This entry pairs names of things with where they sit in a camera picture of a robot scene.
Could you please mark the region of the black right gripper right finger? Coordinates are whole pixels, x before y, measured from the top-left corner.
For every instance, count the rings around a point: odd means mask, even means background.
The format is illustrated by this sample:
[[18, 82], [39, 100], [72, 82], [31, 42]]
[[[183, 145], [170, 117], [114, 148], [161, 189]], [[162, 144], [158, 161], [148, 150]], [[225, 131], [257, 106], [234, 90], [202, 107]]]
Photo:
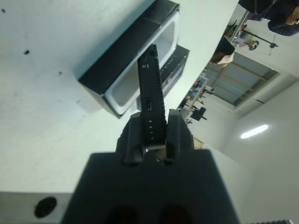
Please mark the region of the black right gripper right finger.
[[170, 109], [166, 128], [164, 163], [187, 161], [194, 151], [193, 135], [179, 111]]

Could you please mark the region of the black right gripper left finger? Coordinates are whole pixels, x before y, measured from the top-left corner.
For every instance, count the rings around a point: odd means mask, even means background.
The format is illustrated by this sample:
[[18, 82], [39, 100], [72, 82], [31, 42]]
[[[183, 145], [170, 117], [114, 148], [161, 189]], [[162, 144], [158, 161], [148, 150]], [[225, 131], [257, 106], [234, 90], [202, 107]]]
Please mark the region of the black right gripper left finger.
[[143, 162], [146, 149], [142, 133], [141, 112], [130, 116], [117, 140], [116, 153], [124, 166], [136, 166]]

